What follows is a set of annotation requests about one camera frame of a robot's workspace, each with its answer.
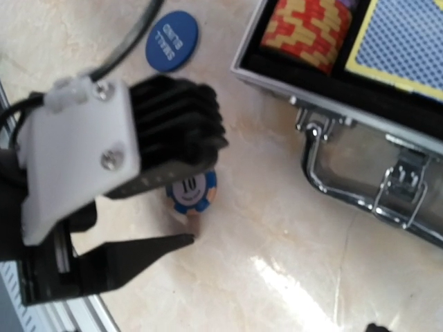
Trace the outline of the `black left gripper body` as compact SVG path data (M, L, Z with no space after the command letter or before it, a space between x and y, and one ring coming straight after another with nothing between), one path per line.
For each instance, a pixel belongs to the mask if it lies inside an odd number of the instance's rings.
M114 291L192 234L112 241L76 255L71 236L96 199L128 199L212 169L228 144L217 94L168 76L63 80L1 112L18 117L1 150L1 260L16 261L22 304Z

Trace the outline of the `blue round button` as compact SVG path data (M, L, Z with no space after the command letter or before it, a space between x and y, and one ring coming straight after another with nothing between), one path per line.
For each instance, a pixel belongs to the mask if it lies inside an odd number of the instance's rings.
M170 12L154 25L147 38L147 63L158 72L175 71L190 60L198 42L197 20L186 11Z

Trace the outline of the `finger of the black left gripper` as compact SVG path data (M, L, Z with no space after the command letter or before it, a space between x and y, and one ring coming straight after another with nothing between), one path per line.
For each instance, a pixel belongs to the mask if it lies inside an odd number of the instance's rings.
M192 234L106 242L77 258L80 289L119 289L164 255L194 242Z

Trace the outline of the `red poker chip stack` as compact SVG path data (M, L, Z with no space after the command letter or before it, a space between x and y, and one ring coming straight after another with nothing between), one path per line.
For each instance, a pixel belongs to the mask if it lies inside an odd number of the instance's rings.
M351 1L281 0L260 46L329 74L352 23Z

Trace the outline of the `blue playing card deck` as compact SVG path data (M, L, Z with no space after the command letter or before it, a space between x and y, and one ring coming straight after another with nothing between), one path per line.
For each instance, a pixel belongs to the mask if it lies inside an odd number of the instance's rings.
M345 69L442 101L442 2L371 1Z

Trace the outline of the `aluminium poker chip case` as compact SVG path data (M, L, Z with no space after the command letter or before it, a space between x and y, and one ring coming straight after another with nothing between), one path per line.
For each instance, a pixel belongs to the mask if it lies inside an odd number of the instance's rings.
M426 170L442 160L437 103L340 73L327 77L261 51L259 38L275 6L274 1L258 3L231 70L238 79L287 97L300 109L296 129L305 135L301 167L307 181L319 192L441 246L442 229L417 218L428 191ZM336 126L345 124L367 126L398 148L396 163L385 171L375 194L368 194L362 183L328 180L316 171L321 145Z

